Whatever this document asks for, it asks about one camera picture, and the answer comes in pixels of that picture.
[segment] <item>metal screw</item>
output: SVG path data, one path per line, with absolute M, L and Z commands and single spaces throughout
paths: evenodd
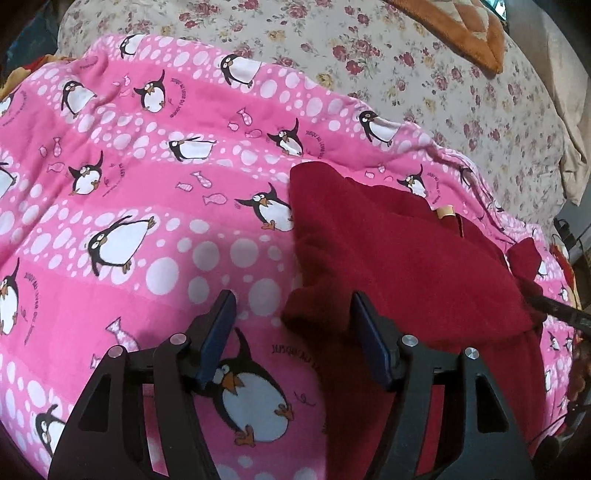
M 184 333 L 175 333 L 170 338 L 170 343 L 172 343 L 173 345 L 182 345 L 186 341 L 187 341 L 187 336 Z
M 406 346 L 417 346 L 418 338 L 414 335 L 405 335 L 402 337 L 402 342 Z
M 117 357 L 123 355 L 123 347 L 121 347 L 119 345 L 112 346 L 111 348 L 109 348 L 108 355 L 111 358 L 117 358 Z
M 476 350 L 474 347 L 471 347 L 471 346 L 466 348 L 466 350 L 464 350 L 464 353 L 466 354 L 466 356 L 468 358 L 471 358 L 472 360 L 476 360 L 480 356 L 480 353 L 478 353 L 478 350 Z

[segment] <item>penguin print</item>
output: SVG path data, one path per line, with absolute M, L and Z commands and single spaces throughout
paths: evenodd
M 563 347 L 565 347 L 571 355 L 573 354 L 573 338 L 570 336 L 570 334 L 567 335 Z
M 550 335 L 550 348 L 557 352 L 558 350 L 560 350 L 560 345 L 558 344 L 558 340 L 556 339 L 556 337 L 554 335 L 552 335 L 552 332 L 548 332 L 548 334 Z
M 251 200 L 236 199 L 241 205 L 252 207 L 256 217 L 262 222 L 263 230 L 289 232 L 294 227 L 291 207 L 277 196 L 275 187 L 269 183 L 271 191 L 260 192 Z
M 3 117 L 8 113 L 12 102 L 14 101 L 14 96 L 17 94 L 18 88 L 8 95 L 2 102 L 0 102 L 0 117 Z
M 232 85 L 232 82 L 238 82 L 251 88 L 261 65 L 262 62 L 260 61 L 243 59 L 235 53 L 230 53 L 220 62 L 220 70 L 228 85 Z
M 384 120 L 371 110 L 361 112 L 359 122 L 370 143 L 373 143 L 373 139 L 375 138 L 387 146 L 392 145 L 392 139 L 399 128 L 398 124 Z
M 244 334 L 234 331 L 238 356 L 220 361 L 202 394 L 212 398 L 217 414 L 235 432 L 234 443 L 254 447 L 281 438 L 294 412 L 276 380 L 252 359 Z
M 17 273 L 21 259 L 17 258 L 17 266 L 12 275 L 4 277 L 0 283 L 0 335 L 8 335 L 17 324 L 18 317 L 18 285 Z
M 424 199 L 427 198 L 429 192 L 425 188 L 425 184 L 423 182 L 423 178 L 421 175 L 423 174 L 423 165 L 421 165 L 421 171 L 414 175 L 409 175 L 404 180 L 397 180 L 397 182 L 408 188 L 411 193 L 423 197 Z
M 134 88 L 141 97 L 142 108 L 148 112 L 158 113 L 166 105 L 166 89 L 164 88 L 164 70 L 158 80 L 146 83 L 144 88 Z
M 62 90 L 61 109 L 63 110 L 65 105 L 76 118 L 86 104 L 95 97 L 96 94 L 85 88 L 80 82 L 70 80 L 66 82 Z
M 216 143 L 216 140 L 204 140 L 202 136 L 199 136 L 168 142 L 168 147 L 179 162 L 184 160 L 201 160 L 194 163 L 203 163 L 212 152 L 212 148 Z
M 297 136 L 297 129 L 300 126 L 300 121 L 295 119 L 295 126 L 291 130 L 279 130 L 277 135 L 267 134 L 267 136 L 275 142 L 285 155 L 293 155 L 301 157 L 304 152 L 304 147 Z
M 3 168 L 7 165 L 6 162 L 0 162 L 0 199 L 17 182 L 17 179 Z
M 88 242 L 92 271 L 97 277 L 97 265 L 121 267 L 126 274 L 131 268 L 131 258 L 142 244 L 146 233 L 156 224 L 153 216 L 146 220 L 126 222 L 128 218 L 131 215 L 120 218 Z
M 145 35 L 138 33 L 125 37 L 123 42 L 121 42 L 121 45 L 119 45 L 119 52 L 121 52 L 121 58 L 125 58 L 126 55 L 134 56 L 135 53 L 138 51 L 139 42 L 141 42 L 144 37 Z
M 84 165 L 80 170 L 68 167 L 70 173 L 74 177 L 74 183 L 72 185 L 72 192 L 70 195 L 88 195 L 94 192 L 100 184 L 100 178 L 102 177 L 102 170 L 100 169 L 103 164 L 103 151 L 100 151 L 100 159 L 96 165 Z
M 51 457 L 55 454 L 57 442 L 60 441 L 61 434 L 66 428 L 66 422 L 53 414 L 56 408 L 57 405 L 53 404 L 46 413 L 40 413 L 35 418 L 37 434 Z

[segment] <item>floral bedsheet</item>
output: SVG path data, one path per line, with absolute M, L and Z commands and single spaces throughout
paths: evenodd
M 381 0 L 76 0 L 59 52 L 81 56 L 110 33 L 200 40 L 294 67 L 381 116 L 416 122 L 472 158 L 503 207 L 547 237 L 564 203 L 564 126 L 510 38 L 504 72 L 488 77 Z

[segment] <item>pink blanket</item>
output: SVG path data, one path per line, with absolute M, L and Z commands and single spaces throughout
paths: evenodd
M 158 345 L 231 288 L 239 330 L 224 358 L 248 345 L 268 375 L 223 362 L 214 389 L 238 369 L 227 415 L 196 398 L 220 477 L 324 478 L 314 361 L 280 321 L 301 281 L 287 197 L 301 161 L 454 205 L 504 251 L 533 236 L 540 284 L 567 300 L 540 230 L 504 212 L 468 158 L 296 71 L 170 37 L 105 37 L 1 107 L 0 417 L 43 474 L 110 346 Z M 546 424 L 566 406 L 571 337 L 546 322 Z

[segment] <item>red towel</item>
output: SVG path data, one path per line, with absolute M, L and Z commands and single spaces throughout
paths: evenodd
M 303 287 L 291 293 L 283 320 L 305 338 L 319 365 L 328 480 L 363 478 L 394 399 L 371 380 L 349 334 L 353 290 L 367 293 L 380 314 L 428 346 L 478 348 L 524 437 L 539 432 L 544 369 L 534 327 L 543 316 L 520 291 L 526 284 L 541 293 L 533 283 L 541 258 L 531 239 L 511 255 L 512 270 L 522 275 L 517 280 L 502 252 L 466 219 L 439 220 L 421 197 L 361 185 L 320 162 L 292 168 L 290 204 Z M 434 395 L 421 470 L 437 448 L 441 396 Z

